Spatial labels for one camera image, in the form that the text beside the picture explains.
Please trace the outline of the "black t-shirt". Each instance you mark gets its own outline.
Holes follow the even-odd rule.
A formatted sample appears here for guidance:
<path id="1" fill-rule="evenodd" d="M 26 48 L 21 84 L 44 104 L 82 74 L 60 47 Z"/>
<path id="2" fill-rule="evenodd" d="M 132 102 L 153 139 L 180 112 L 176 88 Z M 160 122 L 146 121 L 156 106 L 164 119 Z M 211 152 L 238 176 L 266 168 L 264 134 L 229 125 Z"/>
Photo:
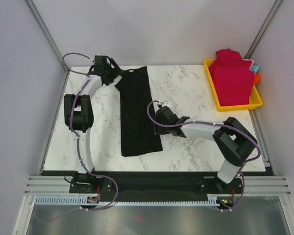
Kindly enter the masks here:
<path id="1" fill-rule="evenodd" d="M 120 92 L 122 156 L 162 151 L 160 136 L 155 134 L 147 115 L 147 106 L 152 101 L 147 67 L 124 71 L 115 87 Z"/>

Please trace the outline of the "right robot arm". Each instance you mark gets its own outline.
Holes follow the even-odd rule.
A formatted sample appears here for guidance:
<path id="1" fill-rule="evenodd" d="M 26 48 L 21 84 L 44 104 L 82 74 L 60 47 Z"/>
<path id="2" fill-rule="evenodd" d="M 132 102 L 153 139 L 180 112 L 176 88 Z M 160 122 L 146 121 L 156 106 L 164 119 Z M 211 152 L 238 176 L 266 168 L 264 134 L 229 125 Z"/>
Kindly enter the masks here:
<path id="1" fill-rule="evenodd" d="M 148 114 L 156 125 L 158 135 L 171 134 L 182 138 L 200 138 L 213 141 L 224 157 L 214 185 L 217 191 L 227 192 L 232 181 L 248 162 L 254 149 L 257 157 L 261 150 L 254 136 L 234 117 L 221 122 L 199 121 L 193 118 L 178 117 L 168 106 L 158 106 L 155 115 Z"/>

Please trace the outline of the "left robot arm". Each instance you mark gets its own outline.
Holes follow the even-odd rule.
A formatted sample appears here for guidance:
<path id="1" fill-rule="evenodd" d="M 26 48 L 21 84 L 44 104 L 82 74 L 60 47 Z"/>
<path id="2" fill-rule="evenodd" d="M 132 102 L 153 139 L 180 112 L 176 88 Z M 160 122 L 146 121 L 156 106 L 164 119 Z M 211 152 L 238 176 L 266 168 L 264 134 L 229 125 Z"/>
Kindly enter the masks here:
<path id="1" fill-rule="evenodd" d="M 103 86 L 109 86 L 115 79 L 123 75 L 123 70 L 115 60 L 106 55 L 96 55 L 91 60 L 92 65 L 88 72 L 70 72 L 84 75 L 85 81 L 74 94 L 66 94 L 63 98 L 65 125 L 72 132 L 75 142 L 76 167 L 74 181 L 81 183 L 86 192 L 94 192 L 98 181 L 94 177 L 94 163 L 91 157 L 90 132 L 94 124 L 92 98 Z"/>

